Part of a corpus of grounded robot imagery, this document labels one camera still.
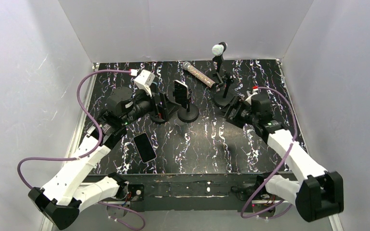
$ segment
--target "white cable connector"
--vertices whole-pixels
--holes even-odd
[[[245,99],[245,101],[251,105],[251,97],[253,95],[257,95],[259,94],[259,89],[258,88],[253,88],[253,90],[250,92],[250,91],[247,91],[247,95],[248,97]]]
[[[130,69],[131,71],[131,76],[137,76],[138,75],[138,70],[137,69]]]

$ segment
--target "black round stand base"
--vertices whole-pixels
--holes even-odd
[[[223,93],[225,90],[220,90],[213,96],[213,102],[216,104],[216,106],[224,107],[230,103],[234,97],[234,94],[232,94],[230,91],[227,93],[226,97],[223,98]]]
[[[199,116],[199,109],[195,104],[189,105],[189,112],[186,111],[183,107],[178,110],[178,118],[185,123],[194,122]]]

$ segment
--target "smartphone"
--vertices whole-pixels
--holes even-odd
[[[134,137],[134,144],[143,163],[150,162],[157,157],[146,133]]]
[[[174,97],[175,103],[179,103],[183,108],[186,109],[189,90],[188,86],[178,80],[174,80]]]

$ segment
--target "microphone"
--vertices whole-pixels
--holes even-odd
[[[206,84],[206,86],[208,86],[209,88],[211,88],[215,84],[215,81],[213,81],[212,79],[208,78],[205,74],[203,74],[198,69],[196,69],[194,66],[192,66],[190,62],[184,62],[184,63],[182,63],[182,68],[185,71],[189,71],[189,73],[191,73],[197,79],[199,79],[200,81],[202,81],[202,83]]]
[[[220,42],[212,47],[212,53],[215,56],[220,56],[226,51],[227,44],[225,42]]]

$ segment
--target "white panel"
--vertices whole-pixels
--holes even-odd
[[[91,66],[58,1],[0,0],[0,231],[40,228],[43,215],[16,166],[28,156],[66,155],[77,84]],[[41,186],[61,164],[34,161],[22,170]]]
[[[276,213],[286,207],[276,207]],[[117,209],[108,209],[104,205],[93,205],[82,212],[67,231],[131,231],[120,222],[108,219],[108,213],[118,213]],[[242,219],[235,210],[211,211],[146,211],[146,226],[143,231],[332,231],[328,218],[314,222],[304,221],[292,207],[285,215],[277,219]],[[142,225],[141,219],[132,213],[123,220],[134,227]]]
[[[315,1],[283,69],[309,154],[344,179],[344,230],[370,230],[370,1]]]
[[[281,58],[313,0],[60,0],[94,62]]]

